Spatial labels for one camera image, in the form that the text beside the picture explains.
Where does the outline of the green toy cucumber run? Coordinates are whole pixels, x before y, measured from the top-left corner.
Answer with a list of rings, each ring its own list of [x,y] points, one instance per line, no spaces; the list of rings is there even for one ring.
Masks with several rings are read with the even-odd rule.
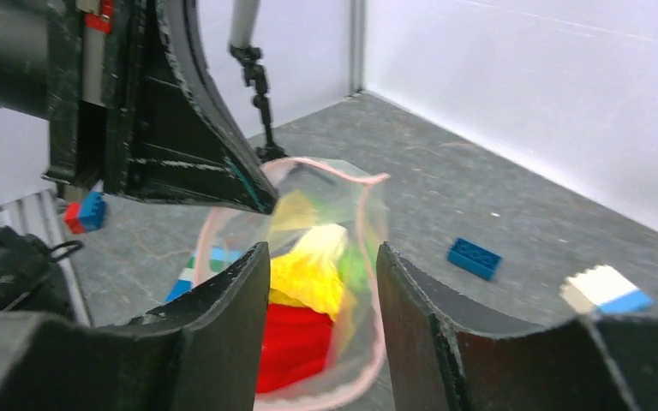
[[[338,272],[345,287],[357,291],[368,289],[368,274],[361,251],[350,244],[338,261]]]

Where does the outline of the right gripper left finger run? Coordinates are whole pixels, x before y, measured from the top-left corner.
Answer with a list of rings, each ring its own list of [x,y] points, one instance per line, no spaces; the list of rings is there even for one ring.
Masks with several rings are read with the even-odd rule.
[[[0,410],[250,410],[269,262],[257,243],[125,325],[0,313]]]

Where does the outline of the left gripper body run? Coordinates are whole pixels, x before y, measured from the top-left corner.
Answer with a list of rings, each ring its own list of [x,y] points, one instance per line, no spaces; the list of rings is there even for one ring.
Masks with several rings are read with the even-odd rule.
[[[108,33],[87,17],[74,1],[0,1],[0,108],[47,121],[47,181],[147,194],[153,179],[136,145],[153,3],[111,2],[97,14]]]

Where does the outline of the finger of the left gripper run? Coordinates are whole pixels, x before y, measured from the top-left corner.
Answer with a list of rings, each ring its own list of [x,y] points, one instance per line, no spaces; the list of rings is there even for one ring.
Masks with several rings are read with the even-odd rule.
[[[130,195],[152,203],[272,213],[260,168],[209,74],[194,1],[151,1]]]

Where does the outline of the red toy bell pepper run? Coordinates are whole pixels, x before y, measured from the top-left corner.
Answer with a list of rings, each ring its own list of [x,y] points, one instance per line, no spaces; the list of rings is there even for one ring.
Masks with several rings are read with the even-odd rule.
[[[266,394],[323,371],[332,328],[324,313],[269,304],[256,392]]]

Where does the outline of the yellow toy cabbage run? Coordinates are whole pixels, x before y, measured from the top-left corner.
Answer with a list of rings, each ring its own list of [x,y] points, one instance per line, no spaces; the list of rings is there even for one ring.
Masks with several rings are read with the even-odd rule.
[[[344,294],[338,261],[348,246],[348,230],[337,223],[320,224],[318,211],[297,190],[278,202],[269,233],[292,230],[302,235],[289,252],[272,258],[269,301],[308,307],[334,321]]]

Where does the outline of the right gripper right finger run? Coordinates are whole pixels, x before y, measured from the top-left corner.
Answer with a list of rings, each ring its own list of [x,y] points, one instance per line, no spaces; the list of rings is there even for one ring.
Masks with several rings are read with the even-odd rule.
[[[446,287],[389,243],[376,273],[399,410],[658,410],[658,319],[536,325]]]

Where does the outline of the clear zip top bag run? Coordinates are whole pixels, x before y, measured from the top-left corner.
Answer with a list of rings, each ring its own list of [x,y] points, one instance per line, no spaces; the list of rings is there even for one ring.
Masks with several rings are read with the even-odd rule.
[[[385,362],[375,265],[387,233],[387,174],[306,157],[262,169],[280,194],[274,212],[211,209],[183,278],[206,283],[266,242],[270,288],[254,408],[339,408],[361,397]]]

